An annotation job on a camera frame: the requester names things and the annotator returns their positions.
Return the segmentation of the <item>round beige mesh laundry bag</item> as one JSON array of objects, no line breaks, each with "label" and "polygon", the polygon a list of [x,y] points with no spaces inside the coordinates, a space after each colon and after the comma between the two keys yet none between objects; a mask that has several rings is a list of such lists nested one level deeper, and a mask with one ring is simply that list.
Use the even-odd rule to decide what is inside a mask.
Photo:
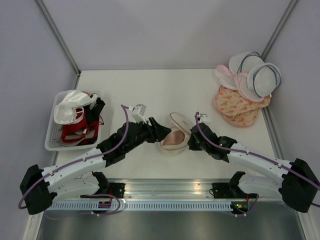
[{"label": "round beige mesh laundry bag", "polygon": [[193,122],[178,112],[169,114],[171,132],[160,142],[160,150],[166,155],[178,155],[188,147]]}]

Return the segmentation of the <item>pink satin bra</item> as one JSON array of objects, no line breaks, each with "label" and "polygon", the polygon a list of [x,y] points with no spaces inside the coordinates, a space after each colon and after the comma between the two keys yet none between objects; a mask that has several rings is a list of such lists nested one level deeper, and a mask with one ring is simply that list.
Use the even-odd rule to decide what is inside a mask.
[{"label": "pink satin bra", "polygon": [[181,130],[172,131],[164,140],[163,146],[177,146],[185,141],[185,133]]}]

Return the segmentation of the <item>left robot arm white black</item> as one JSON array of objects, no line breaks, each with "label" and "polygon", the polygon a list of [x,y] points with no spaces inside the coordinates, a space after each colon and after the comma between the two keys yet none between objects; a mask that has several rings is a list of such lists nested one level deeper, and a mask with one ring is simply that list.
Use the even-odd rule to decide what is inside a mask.
[{"label": "left robot arm white black", "polygon": [[30,215],[45,211],[58,199],[59,187],[89,172],[122,161],[126,154],[143,143],[159,143],[171,131],[153,117],[139,123],[128,120],[109,138],[74,160],[45,168],[39,168],[37,164],[30,166],[19,186],[22,198],[18,208],[26,209]]}]

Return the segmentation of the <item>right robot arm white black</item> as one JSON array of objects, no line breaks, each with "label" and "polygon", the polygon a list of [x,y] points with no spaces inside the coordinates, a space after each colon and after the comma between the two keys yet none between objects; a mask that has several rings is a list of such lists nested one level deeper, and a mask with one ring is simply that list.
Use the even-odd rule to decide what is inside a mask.
[{"label": "right robot arm white black", "polygon": [[235,198],[246,194],[281,198],[290,208],[307,213],[320,190],[320,182],[308,163],[270,158],[227,136],[217,136],[205,123],[190,130],[188,148],[204,151],[215,160],[236,164],[259,173],[260,177],[237,172],[230,179],[228,192]]}]

